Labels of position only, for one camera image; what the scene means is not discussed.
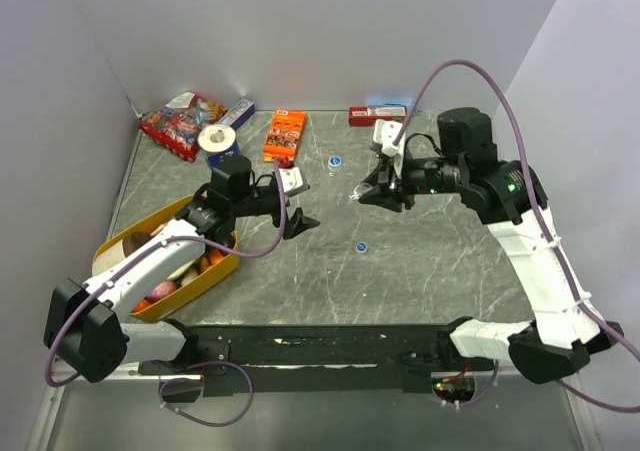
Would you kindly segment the clear plastic bottle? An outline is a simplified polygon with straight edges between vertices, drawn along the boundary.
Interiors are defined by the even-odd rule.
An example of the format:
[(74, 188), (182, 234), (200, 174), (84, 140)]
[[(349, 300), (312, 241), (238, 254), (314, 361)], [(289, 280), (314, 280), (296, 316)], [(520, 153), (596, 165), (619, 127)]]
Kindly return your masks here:
[(343, 169), (343, 160), (339, 156), (330, 156), (327, 161), (327, 169), (331, 177), (336, 176)]
[(350, 202), (357, 202), (361, 197), (368, 193), (372, 189), (372, 186), (368, 183), (358, 184), (349, 194)]

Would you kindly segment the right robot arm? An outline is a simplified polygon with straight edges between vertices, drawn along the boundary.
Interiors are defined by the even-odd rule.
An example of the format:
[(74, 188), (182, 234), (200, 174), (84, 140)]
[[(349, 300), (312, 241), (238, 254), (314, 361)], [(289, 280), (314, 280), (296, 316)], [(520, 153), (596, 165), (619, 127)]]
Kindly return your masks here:
[(371, 148), (378, 165), (360, 203), (402, 212), (418, 195), (459, 195), (502, 247), (534, 314), (515, 323), (451, 322), (438, 332), (439, 362), (456, 370), (471, 358), (507, 361), (535, 384), (577, 373), (615, 341), (597, 324), (589, 294), (563, 272), (559, 237), (547, 238), (539, 227), (538, 216), (552, 218), (542, 186), (535, 182), (529, 195), (521, 163), (499, 159), (487, 114), (452, 109), (438, 116), (437, 127), (435, 156), (414, 158), (400, 123), (376, 120)]

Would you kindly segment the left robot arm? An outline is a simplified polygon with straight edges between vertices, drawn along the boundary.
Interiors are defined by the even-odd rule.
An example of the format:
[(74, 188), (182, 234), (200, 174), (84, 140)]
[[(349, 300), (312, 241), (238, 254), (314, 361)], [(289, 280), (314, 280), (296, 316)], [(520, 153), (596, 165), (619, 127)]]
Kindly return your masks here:
[(209, 181), (158, 235), (84, 283), (67, 279), (54, 289), (43, 338), (49, 349), (45, 380), (50, 386), (60, 384), (52, 374), (56, 358), (91, 383), (126, 363), (161, 361), (177, 373), (196, 365), (199, 338), (186, 326), (170, 322), (134, 325), (125, 319), (170, 274), (207, 249), (233, 254), (224, 242), (239, 218), (270, 216), (279, 240), (318, 226), (301, 209), (292, 214), (286, 211), (289, 198), (309, 188), (299, 167), (276, 165), (263, 186), (251, 176), (248, 158), (222, 158)]

